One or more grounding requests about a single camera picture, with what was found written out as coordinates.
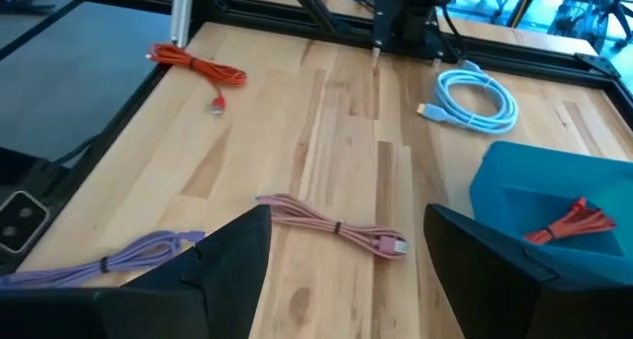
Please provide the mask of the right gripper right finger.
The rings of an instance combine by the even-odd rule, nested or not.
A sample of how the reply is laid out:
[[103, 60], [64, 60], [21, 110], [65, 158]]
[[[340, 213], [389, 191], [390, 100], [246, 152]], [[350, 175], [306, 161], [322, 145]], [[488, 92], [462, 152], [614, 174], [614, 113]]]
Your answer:
[[633, 339], [633, 285], [441, 205], [426, 207], [423, 232], [465, 339]]

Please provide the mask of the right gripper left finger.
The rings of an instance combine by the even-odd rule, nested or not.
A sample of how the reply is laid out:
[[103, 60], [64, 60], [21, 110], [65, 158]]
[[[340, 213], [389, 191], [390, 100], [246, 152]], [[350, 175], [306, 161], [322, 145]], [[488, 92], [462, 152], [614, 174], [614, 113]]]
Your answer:
[[248, 339], [271, 210], [256, 206], [177, 257], [98, 296], [102, 339]]

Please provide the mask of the teal plastic bin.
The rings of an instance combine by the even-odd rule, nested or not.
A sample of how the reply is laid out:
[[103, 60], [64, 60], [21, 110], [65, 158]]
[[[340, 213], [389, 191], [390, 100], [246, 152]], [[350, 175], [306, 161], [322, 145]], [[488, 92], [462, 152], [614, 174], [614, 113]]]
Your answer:
[[[525, 240], [580, 198], [603, 210], [615, 228], [545, 245]], [[633, 162], [496, 141], [471, 183], [470, 199], [476, 221], [518, 241], [528, 258], [560, 277], [633, 285]]]

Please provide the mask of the silver aluminium bar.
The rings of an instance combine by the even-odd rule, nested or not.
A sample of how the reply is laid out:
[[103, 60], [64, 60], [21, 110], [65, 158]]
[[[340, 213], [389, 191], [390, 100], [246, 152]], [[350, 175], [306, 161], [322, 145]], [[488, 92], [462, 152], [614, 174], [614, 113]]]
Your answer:
[[170, 40], [177, 47], [185, 47], [189, 39], [193, 0], [172, 0]]

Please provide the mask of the black office chair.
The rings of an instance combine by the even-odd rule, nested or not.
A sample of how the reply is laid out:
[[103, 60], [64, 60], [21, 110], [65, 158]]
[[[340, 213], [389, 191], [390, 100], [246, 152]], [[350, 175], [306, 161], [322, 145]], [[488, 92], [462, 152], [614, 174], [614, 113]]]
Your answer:
[[625, 0], [563, 0], [547, 33], [584, 40], [596, 52], [601, 52], [608, 36], [610, 16], [624, 31], [625, 37], [613, 46], [620, 50], [633, 42], [633, 28], [627, 22], [628, 17], [633, 19], [633, 10], [625, 5]]

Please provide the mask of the black aluminium table frame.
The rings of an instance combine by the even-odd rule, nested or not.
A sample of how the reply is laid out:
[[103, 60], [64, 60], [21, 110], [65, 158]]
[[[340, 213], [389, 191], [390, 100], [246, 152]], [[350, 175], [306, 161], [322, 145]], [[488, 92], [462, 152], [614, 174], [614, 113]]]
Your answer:
[[[82, 1], [169, 15], [172, 8], [172, 0]], [[374, 17], [366, 19], [333, 13], [321, 0], [297, 1], [296, 5], [288, 5], [266, 0], [193, 0], [189, 39], [204, 24], [219, 23], [310, 41], [373, 47]], [[487, 69], [601, 89], [625, 122], [633, 127], [633, 93], [613, 71], [611, 63], [602, 57], [462, 37], [457, 32], [444, 35], [456, 52], [458, 48], [464, 48], [467, 57]], [[167, 70], [166, 63], [159, 63], [103, 131], [62, 157], [49, 161], [14, 151], [0, 154], [0, 171], [17, 169], [23, 173], [13, 184], [0, 184], [0, 204], [14, 192], [26, 191], [50, 212], [48, 224], [24, 253], [9, 255], [0, 251], [0, 276], [16, 272]]]

